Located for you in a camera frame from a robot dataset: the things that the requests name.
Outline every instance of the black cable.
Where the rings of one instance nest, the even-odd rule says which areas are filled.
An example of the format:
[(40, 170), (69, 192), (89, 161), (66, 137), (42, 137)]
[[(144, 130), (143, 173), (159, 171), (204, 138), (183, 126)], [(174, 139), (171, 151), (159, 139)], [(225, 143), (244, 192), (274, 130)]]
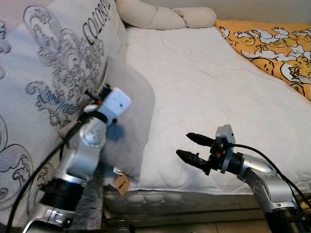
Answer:
[(66, 144), (66, 143), (64, 143), (64, 144), (59, 148), (59, 162), (62, 161), (62, 158), (63, 158), (63, 151), (64, 151), (65, 144)]
[(297, 204), (297, 206), (298, 206), (299, 211), (300, 211), (301, 213), (304, 213), (304, 211), (303, 211), (303, 209), (302, 209), (302, 207), (301, 207), (301, 205), (300, 205), (300, 203), (299, 203), (299, 200), (298, 200), (298, 198), (296, 197), (296, 195), (295, 195), (295, 193), (294, 193), (292, 187), (290, 187), (290, 189), (291, 189), (291, 192), (292, 192), (292, 196), (293, 196), (293, 198), (295, 199), (295, 202), (296, 202), (296, 204)]
[(39, 167), (33, 172), (33, 174), (30, 176), (30, 178), (26, 181), (26, 183), (24, 184), (24, 186), (20, 190), (20, 192), (19, 192), (18, 196), (16, 197), (16, 200), (12, 206), (11, 213), (9, 216), (9, 220), (8, 220), (6, 230), (5, 230), (6, 233), (10, 233), (12, 230), (12, 224), (13, 224), (15, 212), (17, 210), (17, 207), (18, 207), (21, 199), (23, 198), (24, 193), (26, 192), (28, 186), (30, 185), (30, 183), (34, 180), (34, 178), (39, 173), (39, 171), (42, 169), (42, 167), (55, 155), (55, 153), (59, 149), (61, 149), (66, 143), (68, 143), (68, 139), (73, 135), (73, 131), (75, 131), (77, 129), (77, 127), (79, 127), (80, 125), (81, 125), (81, 123), (78, 122), (69, 130), (65, 139), (53, 151), (51, 151), (49, 153), (49, 155), (45, 158), (45, 160), (43, 160), (43, 162), (39, 165)]
[(266, 155), (264, 155), (259, 150), (255, 149), (255, 148), (252, 148), (252, 147), (249, 147), (249, 146), (246, 146), (246, 145), (230, 143), (228, 145), (228, 147), (229, 148), (231, 148), (231, 147), (240, 147), (240, 148), (249, 149), (249, 150), (252, 150), (252, 151), (256, 152), (260, 156), (262, 156), (268, 163), (270, 163), (270, 165), (276, 170), (276, 172), (280, 175), (280, 177), (296, 190), (296, 192), (301, 196), (302, 200), (307, 204), (307, 206), (311, 210), (311, 203), (308, 201), (306, 196), (300, 191), (300, 189), (291, 180), (289, 180), (285, 175), (283, 175), (283, 173), (277, 168), (277, 166)]
[(17, 210), (17, 207), (19, 205), (19, 202), (21, 201), (21, 199), (23, 198), (24, 193), (26, 192), (29, 184), (33, 181), (33, 179), (35, 178), (35, 176), (39, 173), (39, 171), (41, 170), (41, 168), (54, 156), (54, 154), (61, 148), (61, 146), (64, 144), (64, 142), (60, 143), (47, 157), (46, 159), (39, 165), (39, 167), (34, 171), (34, 173), (31, 175), (31, 177), (26, 181), (26, 183), (24, 184), (24, 186), (22, 187), (22, 189), (20, 190), (18, 196), (16, 197), (16, 200), (12, 206), (12, 210), (9, 216), (9, 220), (6, 226), (6, 233), (10, 233), (11, 229), (12, 229), (12, 224), (13, 224), (13, 219), (14, 219), (14, 215), (15, 212)]

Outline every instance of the white mattress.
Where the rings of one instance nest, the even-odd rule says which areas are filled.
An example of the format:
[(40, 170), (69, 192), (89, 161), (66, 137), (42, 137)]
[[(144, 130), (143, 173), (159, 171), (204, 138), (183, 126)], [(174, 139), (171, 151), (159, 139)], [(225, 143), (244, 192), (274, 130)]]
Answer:
[(214, 27), (129, 28), (127, 37), (126, 62), (156, 94), (141, 178), (131, 190), (251, 194), (234, 175), (212, 170), (206, 176), (175, 154), (189, 150), (207, 159), (209, 148), (185, 134), (214, 137), (218, 126), (231, 124), (237, 143), (264, 152), (303, 192), (310, 192), (311, 109), (305, 97), (237, 54)]

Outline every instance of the paper label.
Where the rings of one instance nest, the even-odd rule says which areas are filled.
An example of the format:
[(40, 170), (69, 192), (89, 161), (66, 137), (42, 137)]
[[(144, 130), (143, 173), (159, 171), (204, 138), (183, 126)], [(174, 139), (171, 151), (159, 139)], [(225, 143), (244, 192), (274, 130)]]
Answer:
[(128, 190), (130, 183), (126, 175), (123, 173), (121, 176), (113, 181), (112, 185), (118, 190), (121, 196), (124, 196)]

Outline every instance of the robotic arm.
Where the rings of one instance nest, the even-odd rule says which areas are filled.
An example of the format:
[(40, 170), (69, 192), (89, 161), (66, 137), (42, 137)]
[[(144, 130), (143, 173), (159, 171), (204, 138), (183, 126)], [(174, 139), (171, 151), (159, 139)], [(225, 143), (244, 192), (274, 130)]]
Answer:
[(98, 165), (106, 128), (131, 104), (118, 88), (107, 87), (103, 101), (88, 94), (96, 104), (88, 105), (79, 117), (81, 127), (72, 133), (59, 167), (23, 233), (59, 232), (71, 225), (83, 189)]
[(198, 154), (183, 150), (177, 150), (177, 155), (206, 175), (211, 169), (220, 170), (221, 173), (228, 171), (247, 183), (273, 233), (311, 232), (291, 188), (271, 164), (257, 157), (233, 152), (229, 145), (235, 143), (235, 138), (230, 125), (219, 127), (215, 140), (195, 133), (189, 133), (187, 137), (199, 145), (211, 147), (208, 161), (199, 158)]

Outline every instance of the gray pillow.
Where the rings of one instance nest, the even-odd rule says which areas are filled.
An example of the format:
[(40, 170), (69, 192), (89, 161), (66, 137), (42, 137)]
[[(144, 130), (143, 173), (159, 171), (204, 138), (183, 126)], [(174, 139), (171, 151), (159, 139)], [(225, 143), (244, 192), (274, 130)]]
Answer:
[(143, 150), (155, 106), (154, 90), (141, 74), (111, 55), (108, 57), (105, 83), (120, 88), (132, 104), (116, 124), (107, 128), (101, 162), (139, 180)]

